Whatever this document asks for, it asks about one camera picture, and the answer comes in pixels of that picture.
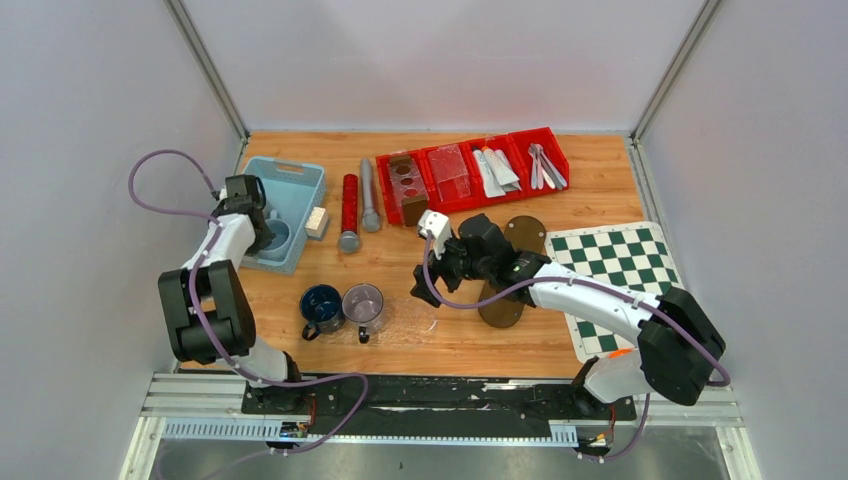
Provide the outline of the purple grey mug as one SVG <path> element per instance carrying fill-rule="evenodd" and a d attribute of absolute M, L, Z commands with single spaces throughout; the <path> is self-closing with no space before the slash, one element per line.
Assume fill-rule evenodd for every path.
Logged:
<path fill-rule="evenodd" d="M 360 283 L 342 297 L 342 313 L 354 325 L 360 344 L 367 344 L 387 322 L 385 298 L 374 285 Z"/>

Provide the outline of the dark blue mug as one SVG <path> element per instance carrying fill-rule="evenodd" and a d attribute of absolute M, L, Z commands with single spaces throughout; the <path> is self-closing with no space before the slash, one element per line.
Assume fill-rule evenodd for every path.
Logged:
<path fill-rule="evenodd" d="M 342 296 L 327 284 L 308 288 L 300 298 L 299 311 L 306 322 L 301 333 L 306 341 L 313 341 L 322 334 L 335 333 L 345 323 Z"/>

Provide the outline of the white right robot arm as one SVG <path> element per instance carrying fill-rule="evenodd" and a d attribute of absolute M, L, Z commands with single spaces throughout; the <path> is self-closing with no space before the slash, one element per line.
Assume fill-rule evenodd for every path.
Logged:
<path fill-rule="evenodd" d="M 411 295 L 433 307 L 459 305 L 436 288 L 455 291 L 481 280 L 501 299 L 587 320 L 631 343 L 632 353 L 593 357 L 571 382 L 571 403 L 584 417 L 633 395 L 658 393 L 692 406 L 706 387 L 725 387 L 730 374 L 720 359 L 726 343 L 693 295 L 677 287 L 639 292 L 582 275 L 546 255 L 515 248 L 484 214 L 453 230 L 447 216 L 427 210 L 417 223 L 425 240 Z"/>

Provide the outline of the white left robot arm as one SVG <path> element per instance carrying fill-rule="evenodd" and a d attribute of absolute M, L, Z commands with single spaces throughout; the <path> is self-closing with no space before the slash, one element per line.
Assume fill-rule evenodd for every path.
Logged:
<path fill-rule="evenodd" d="M 306 400 L 302 375 L 291 355 L 258 336 L 238 276 L 244 256 L 275 240 L 264 215 L 264 186 L 254 175 L 231 176 L 218 199 L 201 246 L 158 279 L 172 351 L 180 361 L 226 367 L 245 378 L 257 398 L 268 388 L 279 411 L 296 412 Z"/>

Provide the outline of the brown oval wooden tray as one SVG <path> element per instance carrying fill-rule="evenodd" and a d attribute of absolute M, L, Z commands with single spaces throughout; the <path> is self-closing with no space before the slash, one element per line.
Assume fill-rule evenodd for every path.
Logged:
<path fill-rule="evenodd" d="M 547 229 L 537 218 L 527 215 L 510 219 L 503 229 L 504 237 L 518 250 L 545 253 Z M 494 328 L 509 328 L 521 318 L 525 305 L 502 298 L 477 309 L 480 318 Z"/>

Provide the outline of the white toothpaste tube left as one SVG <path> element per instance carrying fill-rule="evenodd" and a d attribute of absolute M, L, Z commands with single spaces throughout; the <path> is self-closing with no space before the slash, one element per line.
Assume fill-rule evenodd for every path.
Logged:
<path fill-rule="evenodd" d="M 494 173 L 492 172 L 488 161 L 481 149 L 474 148 L 472 154 L 477 163 L 484 194 L 487 198 L 497 198 L 505 195 L 505 191 L 498 183 Z"/>

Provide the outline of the white toothpaste tube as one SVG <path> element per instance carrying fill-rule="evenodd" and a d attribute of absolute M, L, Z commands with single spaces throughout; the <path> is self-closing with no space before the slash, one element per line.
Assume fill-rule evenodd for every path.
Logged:
<path fill-rule="evenodd" d="M 519 177 L 511 168 L 509 160 L 502 150 L 493 150 L 489 147 L 483 147 L 482 153 L 495 177 L 497 184 L 502 189 L 505 191 L 521 189 Z"/>
<path fill-rule="evenodd" d="M 481 149 L 474 148 L 472 154 L 477 163 L 484 194 L 487 198 L 497 198 L 505 195 L 505 191 L 498 183 L 494 173 L 492 172 L 488 161 Z"/>

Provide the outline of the white toothpaste tube middle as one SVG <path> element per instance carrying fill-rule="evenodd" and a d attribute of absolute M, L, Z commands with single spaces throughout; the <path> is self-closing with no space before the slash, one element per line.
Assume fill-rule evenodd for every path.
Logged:
<path fill-rule="evenodd" d="M 482 153 L 495 177 L 497 184 L 502 189 L 505 191 L 521 189 L 519 177 L 511 168 L 509 160 L 502 150 L 493 150 L 489 147 L 483 147 Z"/>

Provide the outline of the light blue toothbrush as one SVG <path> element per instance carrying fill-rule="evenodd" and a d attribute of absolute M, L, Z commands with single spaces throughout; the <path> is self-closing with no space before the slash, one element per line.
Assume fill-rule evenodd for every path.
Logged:
<path fill-rule="evenodd" d="M 533 190 L 536 190 L 539 187 L 538 161 L 536 156 L 536 150 L 533 146 L 528 147 L 528 154 L 531 157 L 531 188 Z"/>

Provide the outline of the light blue plastic basket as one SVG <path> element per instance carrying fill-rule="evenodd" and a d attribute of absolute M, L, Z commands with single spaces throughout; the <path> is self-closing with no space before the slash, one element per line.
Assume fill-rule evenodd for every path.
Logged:
<path fill-rule="evenodd" d="M 262 180 L 267 195 L 265 217 L 276 210 L 291 230 L 290 249 L 282 261 L 268 261 L 258 254 L 243 257 L 247 268 L 291 275 L 301 258 L 308 240 L 304 225 L 313 207 L 320 206 L 326 192 L 324 169 L 321 166 L 254 156 L 248 160 L 245 174 Z"/>

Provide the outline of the white toy brick block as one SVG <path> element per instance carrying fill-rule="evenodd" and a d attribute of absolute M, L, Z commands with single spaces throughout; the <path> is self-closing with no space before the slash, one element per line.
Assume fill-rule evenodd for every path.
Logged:
<path fill-rule="evenodd" d="M 329 213 L 324 207 L 313 207 L 304 225 L 307 238 L 310 240 L 323 240 L 329 226 Z"/>

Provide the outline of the silver microphone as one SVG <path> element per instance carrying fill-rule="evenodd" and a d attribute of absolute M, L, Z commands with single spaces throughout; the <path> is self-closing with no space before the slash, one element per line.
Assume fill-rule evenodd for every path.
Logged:
<path fill-rule="evenodd" d="M 363 204 L 361 223 L 366 232 L 375 233 L 381 228 L 381 217 L 376 208 L 374 170 L 368 158 L 361 159 L 359 173 Z"/>

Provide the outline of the red glitter microphone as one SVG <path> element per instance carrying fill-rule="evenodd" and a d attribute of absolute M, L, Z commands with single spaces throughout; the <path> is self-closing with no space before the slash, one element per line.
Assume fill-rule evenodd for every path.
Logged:
<path fill-rule="evenodd" d="M 344 254 L 353 254 L 360 249 L 358 234 L 359 179 L 355 174 L 343 178 L 341 233 L 338 248 Z"/>

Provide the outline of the green white chessboard mat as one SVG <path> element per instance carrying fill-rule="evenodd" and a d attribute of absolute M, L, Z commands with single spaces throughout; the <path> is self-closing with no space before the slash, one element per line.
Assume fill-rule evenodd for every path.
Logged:
<path fill-rule="evenodd" d="M 661 226 L 654 222 L 549 232 L 545 251 L 570 270 L 618 287 L 664 294 L 683 286 Z M 634 348 L 625 338 L 587 320 L 571 314 L 565 320 L 582 363 Z"/>

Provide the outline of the left aluminium frame post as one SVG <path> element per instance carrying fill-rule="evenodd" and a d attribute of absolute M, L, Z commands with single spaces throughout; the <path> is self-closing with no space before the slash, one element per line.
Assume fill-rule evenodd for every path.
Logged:
<path fill-rule="evenodd" d="M 249 129 L 227 89 L 223 77 L 219 73 L 205 45 L 186 3 L 182 0 L 164 0 L 163 3 L 170 12 L 177 29 L 221 107 L 231 129 L 239 138 L 241 144 L 245 146 L 250 136 Z"/>

